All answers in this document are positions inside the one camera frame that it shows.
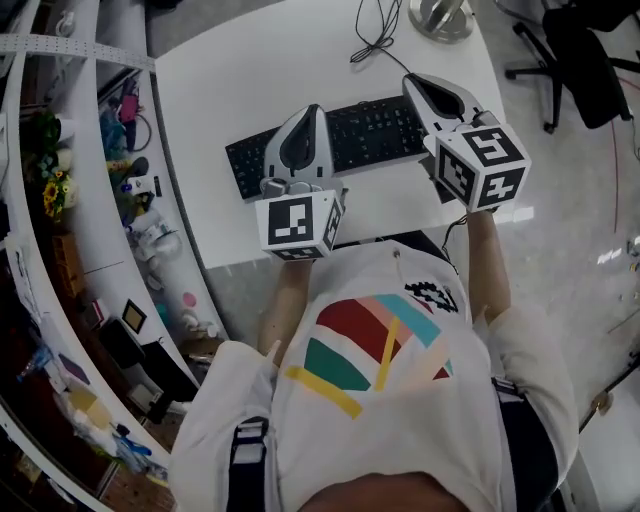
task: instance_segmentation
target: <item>forearm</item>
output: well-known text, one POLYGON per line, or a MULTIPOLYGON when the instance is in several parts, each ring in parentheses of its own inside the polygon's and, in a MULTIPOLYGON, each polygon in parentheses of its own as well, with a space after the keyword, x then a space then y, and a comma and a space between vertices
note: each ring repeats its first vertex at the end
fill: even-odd
POLYGON ((266 354, 280 340, 274 364, 280 366, 307 307, 311 261, 287 262, 282 266, 276 291, 262 320, 258 350, 266 354))
POLYGON ((490 212, 470 213, 467 226, 471 315, 475 320, 484 310, 490 324, 511 306, 511 290, 500 240, 490 212))

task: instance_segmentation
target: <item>yellow flower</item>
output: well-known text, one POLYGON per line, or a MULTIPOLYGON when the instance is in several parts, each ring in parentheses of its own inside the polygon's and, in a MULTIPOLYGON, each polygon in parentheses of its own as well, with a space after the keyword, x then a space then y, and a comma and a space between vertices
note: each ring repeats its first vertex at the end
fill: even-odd
POLYGON ((56 197, 58 197, 58 187, 55 183, 50 181, 49 183, 47 183, 47 186, 45 187, 42 195, 44 196, 45 204, 55 201, 56 197))
POLYGON ((51 204, 51 202, 45 202, 44 203, 44 213, 46 215, 48 215, 49 217, 53 218, 55 212, 53 210, 53 204, 51 204))

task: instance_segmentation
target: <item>black strap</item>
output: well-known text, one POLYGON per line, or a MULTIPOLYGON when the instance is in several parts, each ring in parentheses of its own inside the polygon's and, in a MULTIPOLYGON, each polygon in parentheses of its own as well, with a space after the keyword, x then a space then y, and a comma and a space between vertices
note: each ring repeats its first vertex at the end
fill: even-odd
POLYGON ((255 416, 236 427, 229 462, 227 512, 265 512, 264 438, 269 430, 266 418, 255 416))
POLYGON ((558 461, 540 418, 510 382, 492 379, 507 434, 518 512, 535 512, 558 486, 558 461))

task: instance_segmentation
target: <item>tiled floor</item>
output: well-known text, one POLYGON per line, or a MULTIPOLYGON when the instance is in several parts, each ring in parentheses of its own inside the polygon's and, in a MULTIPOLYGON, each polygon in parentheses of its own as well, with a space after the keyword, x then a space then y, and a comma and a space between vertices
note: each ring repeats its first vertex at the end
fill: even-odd
MULTIPOLYGON (((150 47, 160 55, 216 24, 270 3, 273 0, 185 0, 175 11, 150 20, 150 47)), ((543 117, 550 110, 547 81, 512 83, 503 76, 507 64, 533 64, 530 50, 511 31, 513 20, 491 2, 472 4, 477 4, 478 25, 498 74, 507 118, 533 159, 518 204, 522 220, 500 225, 513 294, 516 300, 545 306, 563 333, 560 341, 583 413, 594 394, 623 369, 640 329, 639 314, 609 332, 640 308, 634 298, 637 276, 629 271, 634 260, 626 254, 627 240, 640 235, 640 204, 634 200, 640 197, 640 163, 632 151, 631 125, 615 122, 620 194, 614 232, 611 125, 587 130, 565 90, 560 127, 553 136, 545 133, 543 117), (607 255, 609 259, 599 264, 607 255)), ((634 59, 640 48, 640 29, 632 19, 601 38, 610 55, 634 59)), ((620 75, 640 84, 640 76, 620 75)), ((624 87, 631 107, 640 111, 640 90, 624 87)), ((428 234, 440 243, 444 229, 428 234)), ((463 277, 466 243, 464 228, 456 228, 449 247, 463 277)), ((257 319, 276 272, 277 264, 269 260, 208 272, 234 337, 255 343, 257 319)))

